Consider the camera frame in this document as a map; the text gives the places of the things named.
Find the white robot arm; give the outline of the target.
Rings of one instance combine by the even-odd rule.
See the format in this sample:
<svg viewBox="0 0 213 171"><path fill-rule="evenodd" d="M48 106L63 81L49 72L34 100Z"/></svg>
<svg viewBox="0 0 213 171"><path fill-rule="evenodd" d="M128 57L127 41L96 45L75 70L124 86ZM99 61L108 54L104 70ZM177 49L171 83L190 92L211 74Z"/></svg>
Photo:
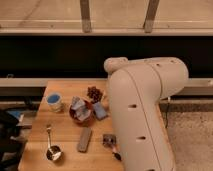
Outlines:
<svg viewBox="0 0 213 171"><path fill-rule="evenodd" d="M176 171L159 101L180 92L189 79L176 57L108 58L107 96L124 171Z"/></svg>

